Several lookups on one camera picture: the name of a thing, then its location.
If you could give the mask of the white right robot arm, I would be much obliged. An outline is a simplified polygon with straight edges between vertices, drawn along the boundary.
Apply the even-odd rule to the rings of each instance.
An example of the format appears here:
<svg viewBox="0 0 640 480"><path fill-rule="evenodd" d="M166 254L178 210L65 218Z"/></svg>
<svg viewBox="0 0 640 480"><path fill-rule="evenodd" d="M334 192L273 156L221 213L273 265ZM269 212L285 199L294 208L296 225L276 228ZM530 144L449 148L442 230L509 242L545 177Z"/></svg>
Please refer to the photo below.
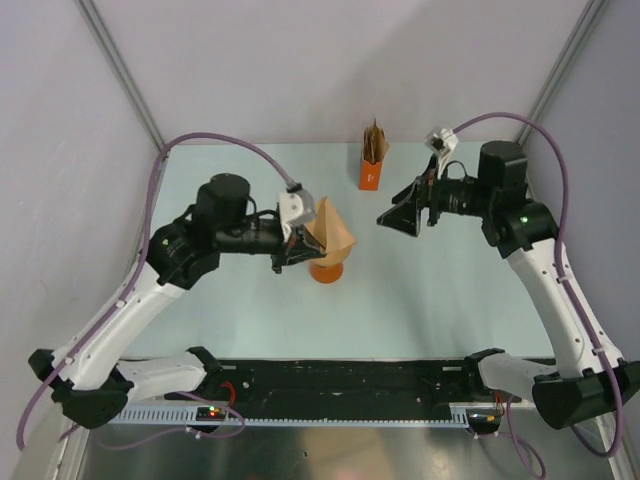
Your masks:
<svg viewBox="0 0 640 480"><path fill-rule="evenodd" d="M524 285L549 337L555 363L516 358L499 348L466 357L464 393L476 401L496 390L532 402L554 429L613 412L639 390L628 362L585 301L550 210L527 196L527 158L511 141L480 148L475 176L452 178L437 155L396 194L377 224L412 237L444 213L477 217L487 243Z"/></svg>

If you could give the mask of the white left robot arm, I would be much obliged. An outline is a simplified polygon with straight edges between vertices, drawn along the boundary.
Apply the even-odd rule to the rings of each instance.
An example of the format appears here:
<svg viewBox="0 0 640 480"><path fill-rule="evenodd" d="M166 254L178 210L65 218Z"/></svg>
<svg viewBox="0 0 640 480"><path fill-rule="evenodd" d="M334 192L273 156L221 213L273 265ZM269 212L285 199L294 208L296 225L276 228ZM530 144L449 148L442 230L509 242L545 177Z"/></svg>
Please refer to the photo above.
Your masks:
<svg viewBox="0 0 640 480"><path fill-rule="evenodd" d="M281 193L273 210L249 213L253 202L243 177L213 176L181 216L153 234L113 306L78 339L29 357L67 419L96 429L130 403L183 393L209 399L220 391L223 368L204 347L152 360L126 361L122 355L160 312L216 270L224 254L267 255L275 273L323 257L306 228L315 202L301 185Z"/></svg>

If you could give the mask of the brown paper coffee filter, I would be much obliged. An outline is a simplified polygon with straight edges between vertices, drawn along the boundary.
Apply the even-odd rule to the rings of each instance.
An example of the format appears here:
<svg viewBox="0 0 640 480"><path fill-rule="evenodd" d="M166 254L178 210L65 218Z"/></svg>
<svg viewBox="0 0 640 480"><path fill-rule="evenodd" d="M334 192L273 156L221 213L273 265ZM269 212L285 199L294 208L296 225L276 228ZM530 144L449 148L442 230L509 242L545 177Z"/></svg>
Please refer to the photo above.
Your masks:
<svg viewBox="0 0 640 480"><path fill-rule="evenodd" d="M315 218L307 224L307 229L329 254L356 244L356 238L328 197L317 204Z"/></svg>

